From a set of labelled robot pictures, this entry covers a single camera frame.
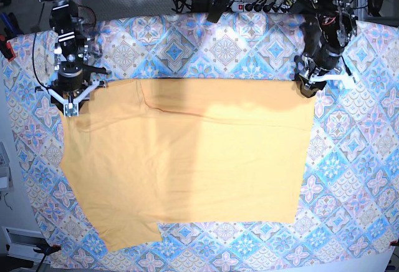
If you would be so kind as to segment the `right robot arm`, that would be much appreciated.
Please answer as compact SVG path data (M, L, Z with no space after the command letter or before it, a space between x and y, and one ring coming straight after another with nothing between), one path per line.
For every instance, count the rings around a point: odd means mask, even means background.
M56 79L39 90L46 90L50 102L57 106L65 117L76 117L90 93L103 87L103 80L94 79L93 74L108 75L104 67L89 65L91 38L84 30L84 18L73 0L39 0L51 2L49 25L57 34L54 47L54 71Z

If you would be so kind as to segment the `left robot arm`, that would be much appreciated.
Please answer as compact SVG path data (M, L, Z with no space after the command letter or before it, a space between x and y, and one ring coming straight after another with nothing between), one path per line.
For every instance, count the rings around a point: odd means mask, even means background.
M354 74L344 60L344 51L357 35L356 16L349 0L294 0L307 15L301 28L305 47L295 56L294 80L304 97L311 98L329 81L346 89L356 85Z

